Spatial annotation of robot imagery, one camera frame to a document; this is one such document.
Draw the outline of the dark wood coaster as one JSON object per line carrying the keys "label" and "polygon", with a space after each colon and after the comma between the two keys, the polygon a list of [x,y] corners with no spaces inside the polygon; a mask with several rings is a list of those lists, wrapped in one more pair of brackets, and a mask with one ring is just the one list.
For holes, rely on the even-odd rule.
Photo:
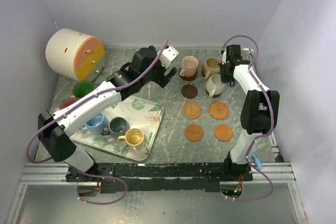
{"label": "dark wood coaster", "polygon": [[214,94],[213,96],[210,96],[210,93],[206,90],[206,94],[210,97],[210,98],[219,98],[222,95],[222,92],[219,94]]}

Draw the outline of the hidden light wood coaster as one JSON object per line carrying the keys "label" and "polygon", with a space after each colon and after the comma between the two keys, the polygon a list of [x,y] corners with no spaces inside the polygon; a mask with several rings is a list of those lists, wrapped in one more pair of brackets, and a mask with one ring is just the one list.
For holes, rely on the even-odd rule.
{"label": "hidden light wood coaster", "polygon": [[215,126],[214,134],[220,141],[229,141],[233,137],[233,130],[227,124],[219,124]]}

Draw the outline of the pink mug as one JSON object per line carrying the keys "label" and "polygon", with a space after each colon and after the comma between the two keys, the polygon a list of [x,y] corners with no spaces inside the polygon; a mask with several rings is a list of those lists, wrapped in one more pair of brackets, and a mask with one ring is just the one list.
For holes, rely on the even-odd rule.
{"label": "pink mug", "polygon": [[182,60],[182,66],[179,75],[182,77],[192,77],[196,74],[198,60],[193,56],[186,56]]}

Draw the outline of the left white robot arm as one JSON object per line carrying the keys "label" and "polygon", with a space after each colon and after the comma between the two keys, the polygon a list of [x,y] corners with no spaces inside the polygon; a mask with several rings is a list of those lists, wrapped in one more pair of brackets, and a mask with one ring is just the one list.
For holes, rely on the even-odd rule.
{"label": "left white robot arm", "polygon": [[108,76],[88,95],[54,114],[41,113],[38,117],[38,139],[51,159],[69,164],[87,182],[96,179],[98,164],[70,137],[92,117],[139,92],[145,84],[155,82],[164,88],[177,72],[170,65],[178,55],[172,46],[165,46],[160,51],[154,46],[141,48],[134,53],[131,62]]}

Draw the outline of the beige mug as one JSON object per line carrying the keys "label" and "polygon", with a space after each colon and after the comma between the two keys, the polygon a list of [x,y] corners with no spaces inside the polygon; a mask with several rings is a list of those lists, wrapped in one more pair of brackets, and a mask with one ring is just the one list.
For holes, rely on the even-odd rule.
{"label": "beige mug", "polygon": [[219,74],[214,74],[206,82],[206,90],[210,93],[210,96],[219,94],[225,89],[225,84],[221,82]]}

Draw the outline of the smooth light wood coaster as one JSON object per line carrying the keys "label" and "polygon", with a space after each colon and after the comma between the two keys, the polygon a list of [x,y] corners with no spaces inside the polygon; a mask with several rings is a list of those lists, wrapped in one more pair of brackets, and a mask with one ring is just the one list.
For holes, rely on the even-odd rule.
{"label": "smooth light wood coaster", "polygon": [[196,142],[202,139],[204,131],[198,124],[190,124],[185,128],[185,136],[188,140]]}

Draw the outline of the tan brown mug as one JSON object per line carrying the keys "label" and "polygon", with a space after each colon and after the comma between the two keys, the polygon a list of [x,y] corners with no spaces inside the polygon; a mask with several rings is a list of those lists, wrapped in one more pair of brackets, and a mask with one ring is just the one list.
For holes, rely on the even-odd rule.
{"label": "tan brown mug", "polygon": [[210,77],[214,74],[220,74],[220,63],[221,62],[216,58],[208,58],[202,66],[202,72],[204,74],[209,73]]}

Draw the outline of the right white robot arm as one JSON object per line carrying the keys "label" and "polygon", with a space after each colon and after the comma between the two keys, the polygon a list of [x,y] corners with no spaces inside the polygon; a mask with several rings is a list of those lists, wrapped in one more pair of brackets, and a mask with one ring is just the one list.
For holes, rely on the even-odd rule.
{"label": "right white robot arm", "polygon": [[251,62],[244,60],[240,45],[225,46],[220,66],[222,83],[237,82],[246,97],[240,115],[243,128],[235,147],[224,160],[223,176],[230,181],[249,172],[249,159],[258,141],[270,135],[277,124],[280,94],[257,77]]}

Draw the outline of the large woven rattan coaster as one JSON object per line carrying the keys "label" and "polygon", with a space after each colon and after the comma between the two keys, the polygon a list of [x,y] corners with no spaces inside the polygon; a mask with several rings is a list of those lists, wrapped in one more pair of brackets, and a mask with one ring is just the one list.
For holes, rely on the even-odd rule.
{"label": "large woven rattan coaster", "polygon": [[229,116],[229,107],[224,102],[214,101],[209,105],[208,112],[213,118],[223,120]]}

